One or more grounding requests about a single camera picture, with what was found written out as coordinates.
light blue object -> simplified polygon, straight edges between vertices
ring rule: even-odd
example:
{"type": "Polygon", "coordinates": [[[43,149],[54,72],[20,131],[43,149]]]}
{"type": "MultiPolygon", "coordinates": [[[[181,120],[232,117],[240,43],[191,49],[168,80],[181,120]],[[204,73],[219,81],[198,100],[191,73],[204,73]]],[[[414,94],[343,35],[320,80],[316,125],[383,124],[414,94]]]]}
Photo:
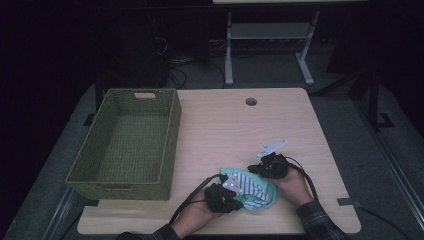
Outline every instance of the light blue object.
{"type": "Polygon", "coordinates": [[[274,204],[277,189],[268,180],[238,168],[221,168],[220,172],[228,177],[236,174],[243,191],[236,193],[234,199],[242,202],[245,210],[266,209],[274,204]]]}

black glove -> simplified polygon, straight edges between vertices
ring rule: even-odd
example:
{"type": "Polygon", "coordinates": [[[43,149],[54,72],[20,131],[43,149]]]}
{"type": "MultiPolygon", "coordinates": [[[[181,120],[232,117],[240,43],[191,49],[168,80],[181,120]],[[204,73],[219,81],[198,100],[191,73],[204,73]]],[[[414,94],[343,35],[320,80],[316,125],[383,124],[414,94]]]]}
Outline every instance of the black glove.
{"type": "Polygon", "coordinates": [[[265,178],[284,178],[287,175],[290,163],[282,154],[275,152],[261,158],[257,165],[250,165],[247,169],[251,173],[256,173],[265,178]]]}

person's arm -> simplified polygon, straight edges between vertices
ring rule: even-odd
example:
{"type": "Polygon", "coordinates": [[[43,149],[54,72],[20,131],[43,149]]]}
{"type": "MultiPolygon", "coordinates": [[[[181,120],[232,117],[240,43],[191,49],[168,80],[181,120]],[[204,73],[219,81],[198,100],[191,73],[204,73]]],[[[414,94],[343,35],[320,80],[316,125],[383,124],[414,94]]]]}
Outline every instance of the person's arm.
{"type": "Polygon", "coordinates": [[[305,178],[293,168],[289,168],[286,177],[269,179],[295,207],[303,228],[311,240],[350,239],[324,211],[321,204],[309,193],[305,178]]]}
{"type": "Polygon", "coordinates": [[[214,213],[204,202],[204,190],[194,196],[191,204],[187,205],[178,218],[171,225],[165,224],[162,228],[151,235],[136,237],[132,233],[122,233],[116,240],[179,240],[197,232],[213,219],[222,216],[222,213],[214,213]]]}

basket handle hole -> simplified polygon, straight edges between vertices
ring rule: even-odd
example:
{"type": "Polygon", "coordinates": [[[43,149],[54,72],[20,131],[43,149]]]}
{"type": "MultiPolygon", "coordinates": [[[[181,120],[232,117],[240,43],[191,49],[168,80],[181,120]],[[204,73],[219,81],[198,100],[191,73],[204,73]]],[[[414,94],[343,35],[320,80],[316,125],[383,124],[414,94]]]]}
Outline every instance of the basket handle hole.
{"type": "Polygon", "coordinates": [[[134,93],[135,98],[137,99],[154,99],[156,94],[154,93],[134,93]]]}

cable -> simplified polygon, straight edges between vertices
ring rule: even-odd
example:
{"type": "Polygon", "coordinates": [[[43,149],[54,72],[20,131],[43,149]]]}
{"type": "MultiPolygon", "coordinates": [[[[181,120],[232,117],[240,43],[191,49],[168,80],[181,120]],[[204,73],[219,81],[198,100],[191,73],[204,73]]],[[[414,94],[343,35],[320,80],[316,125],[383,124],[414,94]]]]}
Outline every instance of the cable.
{"type": "Polygon", "coordinates": [[[175,219],[178,217],[180,212],[188,205],[191,204],[191,200],[193,199],[196,194],[198,194],[212,179],[217,178],[221,176],[221,174],[215,174],[212,177],[208,177],[203,181],[188,197],[184,200],[184,202],[181,203],[181,205],[177,208],[177,210],[174,212],[174,215],[172,215],[171,220],[169,220],[169,224],[172,224],[175,219]]]}
{"type": "Polygon", "coordinates": [[[406,232],[404,232],[402,229],[400,229],[398,226],[396,226],[395,224],[393,224],[392,222],[390,222],[389,220],[387,220],[387,219],[385,219],[385,218],[383,218],[382,216],[380,216],[380,215],[378,215],[378,214],[376,214],[376,213],[373,213],[373,212],[371,212],[370,210],[367,210],[367,209],[365,209],[365,208],[363,208],[363,207],[357,207],[358,209],[361,209],[362,211],[364,211],[364,212],[366,212],[366,213],[368,213],[368,214],[370,214],[370,215],[372,215],[372,216],[374,216],[374,217],[376,217],[376,218],[378,218],[378,219],[380,219],[380,220],[382,220],[383,222],[385,222],[385,223],[387,223],[387,224],[389,224],[390,226],[392,226],[394,229],[396,229],[400,234],[402,234],[406,239],[408,239],[408,240],[412,240],[412,238],[410,238],[409,236],[408,236],[408,234],[406,234],[406,232]]]}
{"type": "Polygon", "coordinates": [[[312,179],[309,177],[309,175],[303,170],[302,166],[299,164],[300,167],[298,167],[298,166],[296,166],[296,165],[294,165],[293,163],[290,163],[290,162],[288,163],[288,165],[290,167],[296,169],[298,172],[300,172],[303,175],[303,177],[308,182],[309,187],[311,188],[311,191],[312,191],[312,195],[314,197],[314,200],[317,201],[317,202],[319,202],[317,190],[315,189],[314,183],[312,182],[312,179]]]}
{"type": "Polygon", "coordinates": [[[299,165],[299,167],[300,167],[303,171],[305,171],[305,170],[303,169],[302,165],[300,165],[300,163],[299,163],[298,161],[296,161],[296,159],[291,158],[291,157],[286,157],[286,158],[288,158],[288,159],[290,159],[290,160],[292,160],[292,161],[296,162],[296,163],[297,163],[297,165],[299,165]]]}

